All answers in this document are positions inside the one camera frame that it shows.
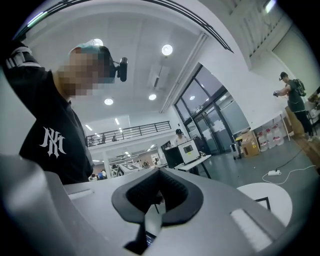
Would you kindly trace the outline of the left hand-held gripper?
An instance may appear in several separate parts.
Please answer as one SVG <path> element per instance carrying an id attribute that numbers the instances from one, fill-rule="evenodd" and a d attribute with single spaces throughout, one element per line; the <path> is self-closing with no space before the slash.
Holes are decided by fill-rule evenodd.
<path id="1" fill-rule="evenodd" d="M 132 173 L 139 172 L 143 168 L 139 163 L 122 163 L 118 165 L 116 176 L 124 176 Z"/>

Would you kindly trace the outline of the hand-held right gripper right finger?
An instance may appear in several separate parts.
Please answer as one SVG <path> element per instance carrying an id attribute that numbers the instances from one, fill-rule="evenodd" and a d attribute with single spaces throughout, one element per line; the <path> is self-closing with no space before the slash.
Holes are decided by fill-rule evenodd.
<path id="1" fill-rule="evenodd" d="M 175 171 L 197 185 L 203 204 L 187 223 L 163 227 L 149 256 L 278 256 L 288 244 L 288 193 L 258 182 L 234 188 Z"/>

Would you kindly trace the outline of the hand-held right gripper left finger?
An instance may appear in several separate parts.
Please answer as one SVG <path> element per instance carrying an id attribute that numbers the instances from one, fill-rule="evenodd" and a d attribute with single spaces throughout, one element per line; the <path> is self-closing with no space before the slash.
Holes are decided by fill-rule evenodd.
<path id="1" fill-rule="evenodd" d="M 32 115 L 4 77 L 0 79 L 0 236 L 17 231 L 41 256 L 138 256 L 147 249 L 143 229 L 118 247 L 97 232 L 74 206 L 57 174 L 18 154 Z"/>

